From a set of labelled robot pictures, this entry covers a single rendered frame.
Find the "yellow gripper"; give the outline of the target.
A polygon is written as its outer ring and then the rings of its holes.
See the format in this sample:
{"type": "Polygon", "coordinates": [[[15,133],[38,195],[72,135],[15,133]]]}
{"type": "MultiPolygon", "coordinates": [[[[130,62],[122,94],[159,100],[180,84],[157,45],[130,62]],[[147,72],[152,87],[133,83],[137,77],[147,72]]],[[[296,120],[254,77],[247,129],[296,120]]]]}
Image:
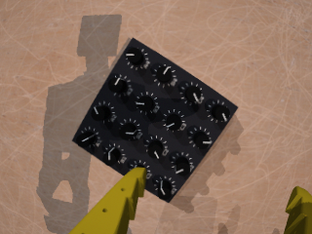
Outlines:
{"type": "MultiPolygon", "coordinates": [[[[146,168],[125,174],[68,234],[127,234],[135,220],[138,197],[144,195],[146,168]]],[[[284,234],[312,234],[312,196],[296,186],[286,207],[284,234]]]]}

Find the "black knob box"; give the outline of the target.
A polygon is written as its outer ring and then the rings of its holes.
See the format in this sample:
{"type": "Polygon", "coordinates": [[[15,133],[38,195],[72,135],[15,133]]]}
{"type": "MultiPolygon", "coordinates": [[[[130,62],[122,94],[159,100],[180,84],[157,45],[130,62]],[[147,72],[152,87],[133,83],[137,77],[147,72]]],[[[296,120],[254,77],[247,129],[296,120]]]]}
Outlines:
{"type": "Polygon", "coordinates": [[[146,168],[144,189],[170,203],[237,109],[132,38],[72,141],[122,176],[146,168]]]}

